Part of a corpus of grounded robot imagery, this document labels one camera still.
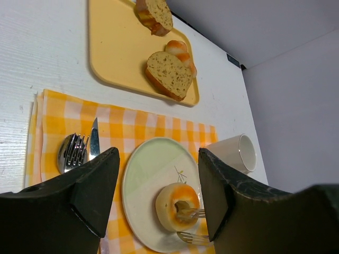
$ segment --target yellow checkered placemat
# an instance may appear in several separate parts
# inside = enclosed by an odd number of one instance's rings
[[[144,247],[133,235],[125,218],[121,183],[131,153],[154,137],[172,138],[182,144],[198,162],[198,150],[217,141],[214,126],[128,108],[84,101],[66,94],[44,90],[34,103],[26,163],[26,187],[59,175],[58,149],[67,135],[90,134],[98,118],[100,151],[117,147],[120,169],[108,222],[110,253],[156,253]],[[198,233],[207,234],[206,222]],[[177,253],[214,253],[213,247],[189,245]]]

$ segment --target flower design on plate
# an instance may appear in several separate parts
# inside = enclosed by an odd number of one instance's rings
[[[187,181],[186,181],[187,176],[185,176],[185,175],[183,174],[184,171],[183,171],[183,170],[178,171],[178,170],[176,169],[175,166],[174,166],[174,168],[175,168],[176,173],[178,174],[178,180],[177,180],[177,183],[183,183],[183,184],[187,183]]]

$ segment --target bread loaf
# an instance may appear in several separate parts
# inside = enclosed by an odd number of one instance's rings
[[[185,42],[176,40],[169,41],[166,45],[165,51],[178,57],[185,66],[191,70],[193,78],[197,76],[197,69],[193,63],[192,57],[188,53]]]
[[[182,183],[167,185],[155,200],[155,209],[165,229],[177,232],[193,227],[197,219],[180,219],[177,213],[182,209],[199,208],[199,199],[194,189]]]
[[[162,93],[182,101],[192,83],[192,73],[178,57],[167,52],[155,52],[146,64],[146,77]]]
[[[141,23],[151,30],[151,34],[164,36],[173,28],[166,0],[137,0],[136,8]]]

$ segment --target white plate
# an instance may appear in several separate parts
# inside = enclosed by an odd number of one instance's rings
[[[125,215],[136,237],[148,248],[173,252],[187,247],[176,233],[163,228],[155,211],[159,191],[172,183],[186,182],[202,195],[198,165],[178,142],[153,138],[140,145],[129,159],[123,181],[122,201]],[[195,232],[198,223],[189,232]]]

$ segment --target white mug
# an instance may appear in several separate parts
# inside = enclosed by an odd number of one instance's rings
[[[244,174],[255,170],[256,153],[251,140],[245,134],[221,140],[206,148],[224,163]]]

